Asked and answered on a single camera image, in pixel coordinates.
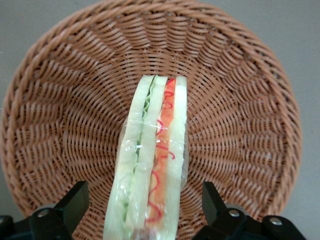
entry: gray surface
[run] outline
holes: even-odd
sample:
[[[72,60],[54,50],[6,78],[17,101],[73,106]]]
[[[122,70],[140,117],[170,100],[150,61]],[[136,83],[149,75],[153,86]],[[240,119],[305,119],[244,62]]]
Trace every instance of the gray surface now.
[[[28,48],[53,25],[95,0],[0,0],[0,99]],[[303,129],[299,179],[282,215],[307,239],[320,236],[320,1],[205,0],[245,24],[286,70]],[[22,218],[0,174],[0,215]]]

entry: wrapped sandwich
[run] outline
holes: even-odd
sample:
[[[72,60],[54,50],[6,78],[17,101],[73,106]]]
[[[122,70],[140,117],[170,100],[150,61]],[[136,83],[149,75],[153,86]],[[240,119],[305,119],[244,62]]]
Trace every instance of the wrapped sandwich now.
[[[119,141],[103,240],[176,238],[186,122],[186,78],[144,75]]]

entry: screw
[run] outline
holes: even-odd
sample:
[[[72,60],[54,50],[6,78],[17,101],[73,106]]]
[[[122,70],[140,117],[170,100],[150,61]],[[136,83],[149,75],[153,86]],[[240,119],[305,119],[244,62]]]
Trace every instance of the screw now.
[[[44,217],[45,215],[47,215],[49,213],[49,210],[48,209],[43,209],[42,211],[40,211],[39,213],[38,213],[38,217],[39,218],[42,218],[42,217]]]
[[[230,210],[230,211],[229,211],[229,214],[230,214],[232,217],[235,217],[235,218],[237,218],[237,217],[240,216],[239,212],[238,212],[237,210],[235,210],[235,209]]]
[[[276,225],[276,226],[281,226],[282,225],[282,222],[280,221],[279,218],[276,218],[276,217],[271,217],[270,218],[270,222],[273,224],[273,225]]]

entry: wicker basket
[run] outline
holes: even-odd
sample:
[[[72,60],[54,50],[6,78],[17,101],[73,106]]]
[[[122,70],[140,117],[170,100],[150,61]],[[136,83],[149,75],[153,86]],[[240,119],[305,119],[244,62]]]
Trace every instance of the wicker basket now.
[[[299,112],[275,55],[211,5],[114,0],[87,7],[29,50],[7,91],[1,158],[27,216],[89,181],[75,239],[102,237],[122,124],[143,74],[188,79],[189,175],[178,239],[204,224],[202,182],[255,219],[279,214],[298,175]]]

